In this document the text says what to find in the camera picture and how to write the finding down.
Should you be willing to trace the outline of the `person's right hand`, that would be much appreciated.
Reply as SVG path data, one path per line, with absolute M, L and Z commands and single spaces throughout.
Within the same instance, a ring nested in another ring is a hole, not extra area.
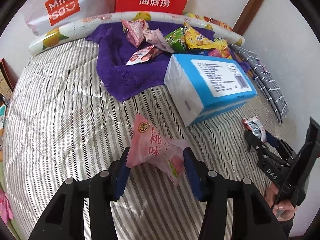
M 279 189 L 274 185 L 274 183 L 271 183 L 270 186 L 266 188 L 264 198 L 275 216 L 281 211 L 281 214 L 277 217 L 278 221 L 288 221 L 295 216 L 298 206 L 294 207 L 290 200 L 283 200 L 278 204 L 273 205 L 278 193 Z

